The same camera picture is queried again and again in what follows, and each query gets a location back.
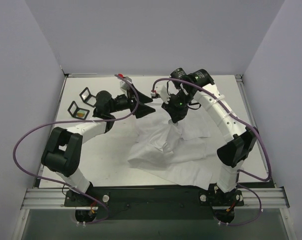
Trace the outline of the colourful painted round brooch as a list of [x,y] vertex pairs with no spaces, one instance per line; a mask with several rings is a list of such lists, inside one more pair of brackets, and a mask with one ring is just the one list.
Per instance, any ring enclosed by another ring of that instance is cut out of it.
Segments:
[[79,117],[79,118],[84,118],[85,115],[86,115],[86,114],[83,113],[83,112],[78,112],[78,113],[76,114],[76,116]]

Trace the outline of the white garment shirt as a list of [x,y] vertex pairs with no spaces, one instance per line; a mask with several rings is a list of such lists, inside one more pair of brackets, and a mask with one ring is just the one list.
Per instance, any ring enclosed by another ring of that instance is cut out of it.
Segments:
[[191,110],[174,124],[162,109],[135,120],[137,133],[127,162],[161,179],[181,186],[208,190],[214,176],[206,165],[217,157],[221,143],[209,126],[210,117],[203,110]]

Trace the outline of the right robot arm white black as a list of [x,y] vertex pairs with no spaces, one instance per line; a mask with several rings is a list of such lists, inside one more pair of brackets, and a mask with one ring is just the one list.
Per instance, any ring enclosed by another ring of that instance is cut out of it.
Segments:
[[236,115],[220,93],[210,74],[200,69],[187,74],[181,67],[175,69],[173,79],[177,93],[169,93],[166,88],[157,90],[163,100],[162,108],[169,114],[173,123],[183,120],[192,101],[196,101],[206,111],[225,144],[216,153],[221,162],[216,189],[228,193],[237,185],[238,170],[252,151],[257,137],[255,128],[249,128],[235,120]]

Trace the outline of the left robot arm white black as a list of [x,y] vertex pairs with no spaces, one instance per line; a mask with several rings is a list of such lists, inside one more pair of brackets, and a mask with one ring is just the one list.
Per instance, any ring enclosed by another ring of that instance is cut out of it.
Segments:
[[75,199],[81,205],[91,204],[94,199],[91,191],[93,184],[79,168],[82,145],[112,129],[116,119],[113,113],[130,110],[137,119],[154,113],[156,110],[147,105],[151,102],[151,97],[134,86],[128,86],[125,94],[115,98],[106,90],[98,92],[91,122],[52,130],[41,157],[42,165],[55,172],[76,192]]

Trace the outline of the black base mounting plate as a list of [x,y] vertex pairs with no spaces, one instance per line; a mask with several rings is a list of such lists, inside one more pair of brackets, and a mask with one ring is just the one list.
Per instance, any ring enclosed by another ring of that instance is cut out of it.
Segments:
[[100,220],[211,220],[230,223],[244,206],[242,192],[195,186],[92,187],[88,195],[68,190],[64,206],[75,208],[79,222]]

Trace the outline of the black frame stand upper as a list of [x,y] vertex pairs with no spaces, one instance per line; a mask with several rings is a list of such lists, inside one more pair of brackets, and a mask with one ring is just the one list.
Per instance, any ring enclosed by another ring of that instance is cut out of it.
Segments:
[[88,87],[85,87],[79,94],[81,101],[92,108],[96,107],[97,99],[96,96],[93,95]]

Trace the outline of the black frame stand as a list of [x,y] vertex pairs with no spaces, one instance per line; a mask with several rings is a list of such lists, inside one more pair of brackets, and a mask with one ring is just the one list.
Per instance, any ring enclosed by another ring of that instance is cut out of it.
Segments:
[[[75,101],[71,102],[70,106],[67,109],[67,112],[69,113],[69,115],[72,118],[78,119],[78,120],[86,120],[90,113],[90,111],[88,109],[80,108]],[[85,113],[85,117],[83,117],[83,118],[77,117],[77,113]]]
[[97,99],[96,96],[93,95],[88,87],[85,87],[79,94],[81,101],[92,108],[96,107]]

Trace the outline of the black frame stand lower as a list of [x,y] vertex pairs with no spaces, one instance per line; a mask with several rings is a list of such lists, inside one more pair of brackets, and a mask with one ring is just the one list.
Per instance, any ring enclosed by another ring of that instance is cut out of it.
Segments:
[[[78,119],[78,120],[86,120],[90,113],[90,111],[88,109],[80,108],[75,101],[71,102],[70,106],[67,109],[67,112],[69,113],[69,115],[72,118]],[[77,117],[77,113],[85,113],[85,117],[83,117],[83,118]]]

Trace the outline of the aluminium front rail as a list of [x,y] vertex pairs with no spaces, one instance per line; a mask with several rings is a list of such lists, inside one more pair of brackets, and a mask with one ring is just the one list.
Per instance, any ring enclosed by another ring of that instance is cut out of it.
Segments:
[[22,210],[57,210],[64,208],[65,195],[61,188],[27,189],[21,205]]

